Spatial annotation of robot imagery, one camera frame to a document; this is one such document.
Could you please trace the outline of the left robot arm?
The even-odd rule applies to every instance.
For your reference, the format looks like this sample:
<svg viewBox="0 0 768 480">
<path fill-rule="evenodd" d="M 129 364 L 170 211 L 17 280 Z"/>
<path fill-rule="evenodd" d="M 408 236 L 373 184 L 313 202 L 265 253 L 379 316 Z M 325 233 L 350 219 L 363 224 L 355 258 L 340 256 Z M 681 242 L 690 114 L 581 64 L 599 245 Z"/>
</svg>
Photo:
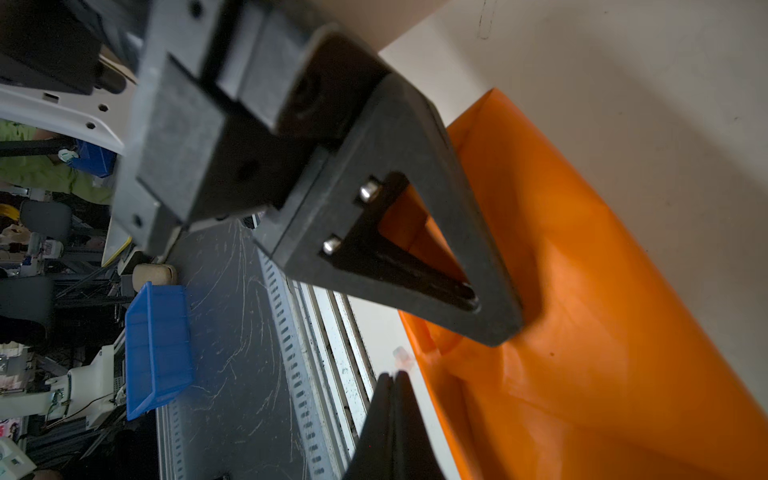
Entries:
<svg viewBox="0 0 768 480">
<path fill-rule="evenodd" d="M 434 105 L 311 1 L 5 1 L 1 82 L 117 92 L 138 77 L 113 213 L 172 231 L 264 212 L 290 278 L 497 346 L 513 282 Z"/>
</svg>

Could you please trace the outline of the orange wrapping paper sheet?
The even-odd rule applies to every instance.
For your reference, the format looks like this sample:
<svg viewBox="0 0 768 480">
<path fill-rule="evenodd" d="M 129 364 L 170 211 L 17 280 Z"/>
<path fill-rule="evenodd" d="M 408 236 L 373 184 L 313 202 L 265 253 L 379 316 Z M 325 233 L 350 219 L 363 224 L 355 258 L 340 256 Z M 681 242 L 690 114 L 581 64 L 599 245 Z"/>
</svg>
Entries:
<svg viewBox="0 0 768 480">
<path fill-rule="evenodd" d="M 763 479 L 767 417 L 613 211 L 499 90 L 448 133 L 521 298 L 491 348 L 402 315 L 464 479 Z"/>
</svg>

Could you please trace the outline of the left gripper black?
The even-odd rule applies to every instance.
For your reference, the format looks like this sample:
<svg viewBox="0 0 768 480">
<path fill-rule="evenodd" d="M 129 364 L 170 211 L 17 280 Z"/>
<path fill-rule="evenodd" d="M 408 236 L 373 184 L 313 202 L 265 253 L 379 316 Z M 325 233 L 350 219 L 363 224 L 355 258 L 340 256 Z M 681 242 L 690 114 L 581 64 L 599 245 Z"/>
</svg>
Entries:
<svg viewBox="0 0 768 480">
<path fill-rule="evenodd" d="M 388 73 L 310 1 L 153 2 L 114 220 L 158 255 L 178 227 L 283 206 Z"/>
</svg>

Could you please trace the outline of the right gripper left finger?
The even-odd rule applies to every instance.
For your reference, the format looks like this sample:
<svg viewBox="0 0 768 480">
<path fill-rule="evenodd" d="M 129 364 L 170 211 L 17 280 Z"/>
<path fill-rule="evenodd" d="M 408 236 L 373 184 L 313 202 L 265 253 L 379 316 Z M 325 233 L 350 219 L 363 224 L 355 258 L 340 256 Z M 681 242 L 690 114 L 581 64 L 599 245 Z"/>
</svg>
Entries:
<svg viewBox="0 0 768 480">
<path fill-rule="evenodd" d="M 377 380 L 362 433 L 344 480 L 385 480 L 393 478 L 394 380 L 388 373 Z"/>
</svg>

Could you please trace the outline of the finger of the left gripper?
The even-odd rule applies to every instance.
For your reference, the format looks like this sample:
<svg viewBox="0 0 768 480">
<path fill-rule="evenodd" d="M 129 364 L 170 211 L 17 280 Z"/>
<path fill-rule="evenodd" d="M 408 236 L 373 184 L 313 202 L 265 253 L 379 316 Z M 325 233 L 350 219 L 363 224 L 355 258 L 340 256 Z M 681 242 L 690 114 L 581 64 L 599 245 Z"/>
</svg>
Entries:
<svg viewBox="0 0 768 480">
<path fill-rule="evenodd" d="M 432 103 L 397 74 L 336 149 L 318 147 L 253 238 L 289 278 L 393 307 L 487 346 L 522 307 Z"/>
</svg>

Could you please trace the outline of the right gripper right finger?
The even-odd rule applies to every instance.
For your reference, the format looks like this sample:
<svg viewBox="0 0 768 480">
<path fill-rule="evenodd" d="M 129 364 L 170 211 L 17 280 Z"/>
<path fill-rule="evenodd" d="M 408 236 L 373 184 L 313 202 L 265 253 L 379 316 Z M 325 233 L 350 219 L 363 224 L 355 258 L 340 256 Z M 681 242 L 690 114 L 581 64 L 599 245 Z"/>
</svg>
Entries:
<svg viewBox="0 0 768 480">
<path fill-rule="evenodd" d="M 409 375 L 399 371 L 391 390 L 392 478 L 445 478 L 434 454 Z"/>
</svg>

